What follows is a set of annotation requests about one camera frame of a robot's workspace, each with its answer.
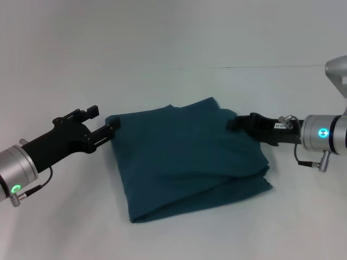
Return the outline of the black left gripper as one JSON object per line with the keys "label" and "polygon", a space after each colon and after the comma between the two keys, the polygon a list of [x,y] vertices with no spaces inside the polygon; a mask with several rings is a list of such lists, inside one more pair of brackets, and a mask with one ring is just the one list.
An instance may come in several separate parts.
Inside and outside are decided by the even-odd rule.
{"label": "black left gripper", "polygon": [[113,139],[115,131],[121,126],[120,118],[112,119],[94,132],[82,124],[98,115],[96,105],[87,110],[76,109],[67,115],[67,120],[55,120],[51,131],[23,145],[23,150],[33,161],[37,172],[43,172],[73,153],[91,154]]}

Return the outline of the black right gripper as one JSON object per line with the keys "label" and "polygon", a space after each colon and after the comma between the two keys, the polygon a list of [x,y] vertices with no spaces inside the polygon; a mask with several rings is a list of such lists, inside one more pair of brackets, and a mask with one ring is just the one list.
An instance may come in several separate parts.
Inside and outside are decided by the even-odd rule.
{"label": "black right gripper", "polygon": [[266,118],[258,113],[250,115],[236,116],[228,120],[226,129],[235,131],[243,129],[249,136],[259,142],[267,143],[271,146],[279,146],[280,143],[295,144],[299,135],[303,120],[299,120],[300,126],[295,119],[290,121],[293,125],[291,129],[281,126],[278,119]]}

